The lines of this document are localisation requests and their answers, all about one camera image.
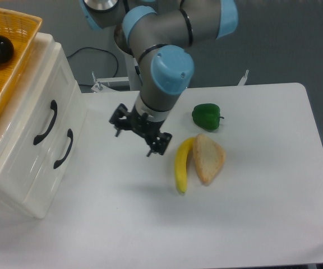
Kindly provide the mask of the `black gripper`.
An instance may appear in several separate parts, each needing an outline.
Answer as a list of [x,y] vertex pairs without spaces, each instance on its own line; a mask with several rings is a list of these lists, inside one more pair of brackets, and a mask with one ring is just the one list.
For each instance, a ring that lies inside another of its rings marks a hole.
[[120,103],[113,112],[109,123],[114,126],[116,137],[118,137],[122,131],[130,131],[132,128],[132,131],[142,137],[150,147],[150,150],[146,155],[147,157],[151,154],[164,155],[172,139],[170,133],[160,132],[160,128],[164,121],[149,121],[148,114],[139,114],[135,107],[133,107],[132,112],[130,113],[127,110],[127,107],[122,103]]

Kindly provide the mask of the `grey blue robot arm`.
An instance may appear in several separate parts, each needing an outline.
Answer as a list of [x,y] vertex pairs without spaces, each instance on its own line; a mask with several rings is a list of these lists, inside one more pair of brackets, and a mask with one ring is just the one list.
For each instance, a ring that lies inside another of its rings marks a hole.
[[158,14],[155,1],[81,1],[93,28],[121,25],[137,62],[141,88],[131,110],[120,104],[110,118],[117,132],[142,137],[151,154],[163,155],[172,139],[160,131],[194,73],[186,49],[219,39],[238,26],[235,1],[180,1],[177,10]]

